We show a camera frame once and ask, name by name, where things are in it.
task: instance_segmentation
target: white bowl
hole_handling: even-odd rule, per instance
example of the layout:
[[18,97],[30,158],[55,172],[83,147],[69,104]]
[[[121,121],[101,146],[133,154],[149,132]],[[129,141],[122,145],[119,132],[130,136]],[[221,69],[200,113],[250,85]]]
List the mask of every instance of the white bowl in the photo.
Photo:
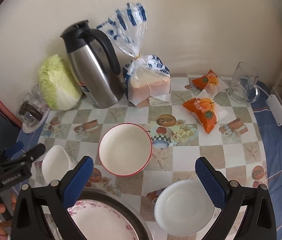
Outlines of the white bowl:
[[154,216],[158,225],[173,236],[190,236],[211,220],[215,207],[196,179],[173,183],[159,196]]
[[47,184],[54,179],[61,180],[75,164],[60,145],[54,145],[45,155],[42,162],[42,174]]
[[138,240],[129,221],[111,206],[100,201],[83,199],[68,212],[86,239]]
[[152,143],[141,126],[122,123],[111,128],[102,137],[98,153],[107,171],[117,176],[129,176],[147,165],[152,153]]

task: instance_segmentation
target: cabbage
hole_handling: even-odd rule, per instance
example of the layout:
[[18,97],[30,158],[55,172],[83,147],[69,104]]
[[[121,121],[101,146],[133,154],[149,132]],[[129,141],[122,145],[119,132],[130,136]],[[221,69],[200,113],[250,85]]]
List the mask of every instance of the cabbage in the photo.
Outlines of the cabbage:
[[38,78],[41,93],[53,110],[69,110],[82,96],[82,90],[72,76],[69,63],[60,55],[53,55],[44,61]]

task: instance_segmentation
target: green round logo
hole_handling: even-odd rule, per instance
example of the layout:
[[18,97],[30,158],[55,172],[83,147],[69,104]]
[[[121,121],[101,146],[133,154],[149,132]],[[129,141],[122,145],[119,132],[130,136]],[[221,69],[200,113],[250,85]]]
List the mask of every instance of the green round logo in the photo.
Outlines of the green round logo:
[[211,119],[213,116],[213,113],[211,111],[206,111],[205,112],[205,117],[208,118],[208,119]]

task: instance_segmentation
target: thermos label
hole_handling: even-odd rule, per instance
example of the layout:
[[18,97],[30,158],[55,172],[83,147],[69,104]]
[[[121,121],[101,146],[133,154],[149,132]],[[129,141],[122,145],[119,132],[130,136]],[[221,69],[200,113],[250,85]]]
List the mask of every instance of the thermos label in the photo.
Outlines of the thermos label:
[[94,99],[93,95],[91,94],[91,92],[89,91],[89,89],[86,87],[86,85],[84,83],[78,83],[79,86],[81,87],[83,93],[85,93],[85,95],[87,96],[87,98],[89,99],[90,103],[97,105],[96,100]]

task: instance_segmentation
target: red rim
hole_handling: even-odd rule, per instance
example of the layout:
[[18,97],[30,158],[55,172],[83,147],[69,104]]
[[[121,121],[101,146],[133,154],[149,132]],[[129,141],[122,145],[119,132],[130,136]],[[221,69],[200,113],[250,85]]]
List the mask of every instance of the red rim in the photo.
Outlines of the red rim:
[[[136,171],[136,172],[134,172],[134,173],[128,174],[128,175],[118,175],[118,174],[115,174],[115,173],[109,171],[109,170],[103,165],[103,163],[102,163],[102,161],[101,161],[101,159],[100,159],[100,155],[99,155],[100,144],[101,144],[101,142],[102,142],[103,137],[104,137],[110,130],[112,130],[114,127],[117,127],[117,126],[123,125],[123,124],[133,124],[133,125],[135,125],[135,126],[137,126],[137,127],[140,127],[140,128],[146,133],[146,135],[148,136],[148,138],[149,138],[149,140],[150,140],[150,145],[151,145],[150,155],[149,155],[149,158],[148,158],[148,160],[146,161],[145,165],[144,165],[140,170],[138,170],[138,171]],[[103,168],[105,168],[105,170],[106,170],[107,172],[109,172],[109,173],[111,173],[111,174],[113,174],[113,175],[115,175],[115,176],[118,176],[118,177],[127,177],[127,176],[132,176],[132,175],[134,175],[134,174],[137,174],[138,172],[142,171],[142,170],[145,168],[145,166],[148,164],[148,162],[149,162],[149,160],[150,160],[150,158],[151,158],[151,155],[152,155],[152,141],[151,141],[151,137],[150,137],[150,135],[147,133],[147,131],[146,131],[143,127],[141,127],[140,125],[137,125],[137,124],[135,124],[135,123],[130,123],[130,122],[119,123],[119,124],[115,125],[114,127],[110,128],[110,130],[108,130],[108,131],[102,136],[102,138],[100,139],[100,142],[99,142],[99,145],[98,145],[97,156],[99,156],[99,160],[100,160],[100,162],[101,162],[101,165],[103,166]]]

